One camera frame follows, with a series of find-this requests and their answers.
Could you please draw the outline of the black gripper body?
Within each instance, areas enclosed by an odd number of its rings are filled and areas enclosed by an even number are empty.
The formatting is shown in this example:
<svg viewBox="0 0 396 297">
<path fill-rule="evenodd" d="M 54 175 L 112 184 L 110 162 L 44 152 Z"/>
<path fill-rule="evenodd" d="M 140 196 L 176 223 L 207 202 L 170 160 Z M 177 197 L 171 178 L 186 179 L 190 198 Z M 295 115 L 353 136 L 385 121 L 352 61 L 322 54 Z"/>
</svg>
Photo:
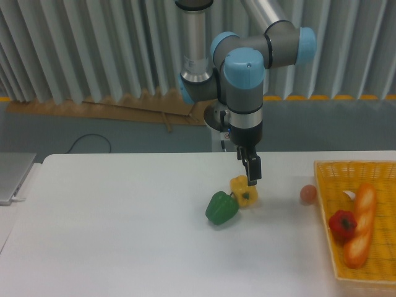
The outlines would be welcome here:
<svg viewBox="0 0 396 297">
<path fill-rule="evenodd" d="M 247 129 L 231 125 L 230 140 L 232 141 L 232 143 L 240 147 L 254 147 L 262 139 L 262 126 L 262 122 L 254 127 L 250 127 Z"/>
</svg>

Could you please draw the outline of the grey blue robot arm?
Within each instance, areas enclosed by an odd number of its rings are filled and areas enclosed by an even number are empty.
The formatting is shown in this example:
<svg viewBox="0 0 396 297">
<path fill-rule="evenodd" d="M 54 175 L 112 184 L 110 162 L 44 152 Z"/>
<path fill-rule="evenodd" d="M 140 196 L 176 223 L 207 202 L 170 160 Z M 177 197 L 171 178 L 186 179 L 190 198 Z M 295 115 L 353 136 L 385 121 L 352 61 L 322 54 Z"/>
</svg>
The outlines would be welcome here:
<svg viewBox="0 0 396 297">
<path fill-rule="evenodd" d="M 179 87 L 187 103 L 215 100 L 205 110 L 205 123 L 229 136 L 253 186 L 262 177 L 256 145 L 262 138 L 265 72 L 312 61 L 316 34 L 309 27 L 295 27 L 277 1 L 243 1 L 261 34 L 242 38 L 222 32 L 209 41 L 206 24 L 212 4 L 176 1 L 184 37 Z"/>
</svg>

